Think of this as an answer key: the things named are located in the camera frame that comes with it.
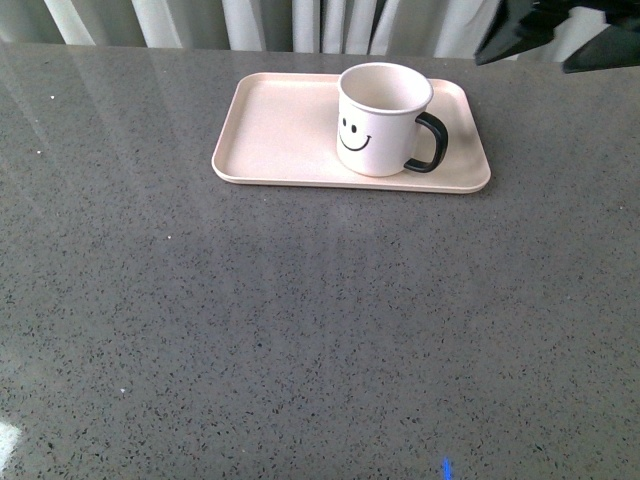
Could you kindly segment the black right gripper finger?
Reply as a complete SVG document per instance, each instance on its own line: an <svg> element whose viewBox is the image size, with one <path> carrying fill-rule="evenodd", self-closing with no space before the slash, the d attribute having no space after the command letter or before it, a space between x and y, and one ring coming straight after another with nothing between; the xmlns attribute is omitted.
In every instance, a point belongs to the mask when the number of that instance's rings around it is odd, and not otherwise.
<svg viewBox="0 0 640 480"><path fill-rule="evenodd" d="M635 67L639 65L639 22L610 25L562 64L564 73Z"/></svg>
<svg viewBox="0 0 640 480"><path fill-rule="evenodd" d="M475 63L486 65L550 43L572 7L571 1L500 1L474 53Z"/></svg>

